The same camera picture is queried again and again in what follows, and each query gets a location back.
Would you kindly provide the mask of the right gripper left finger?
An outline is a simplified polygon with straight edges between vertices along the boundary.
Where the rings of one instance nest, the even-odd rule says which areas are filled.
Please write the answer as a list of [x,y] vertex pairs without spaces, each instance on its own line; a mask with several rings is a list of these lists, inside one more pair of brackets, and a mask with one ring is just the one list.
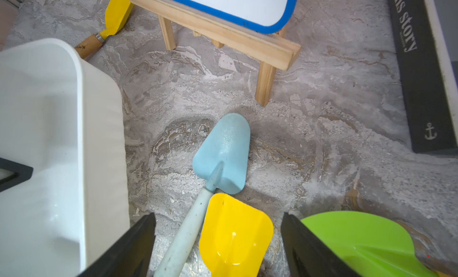
[[154,213],[143,216],[81,277],[145,277],[155,243]]

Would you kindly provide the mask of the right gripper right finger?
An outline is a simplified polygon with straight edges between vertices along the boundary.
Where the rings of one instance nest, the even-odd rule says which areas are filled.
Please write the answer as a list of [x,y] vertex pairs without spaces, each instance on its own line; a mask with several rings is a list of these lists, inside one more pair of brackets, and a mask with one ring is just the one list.
[[287,212],[281,222],[281,237],[291,277],[359,276],[296,216]]

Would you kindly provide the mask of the white plastic storage box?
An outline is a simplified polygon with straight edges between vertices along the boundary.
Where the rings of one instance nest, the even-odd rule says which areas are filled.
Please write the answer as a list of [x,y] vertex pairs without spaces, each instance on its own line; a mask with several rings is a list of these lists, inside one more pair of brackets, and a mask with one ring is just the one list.
[[130,228],[122,96],[59,39],[1,53],[1,275],[75,277]]

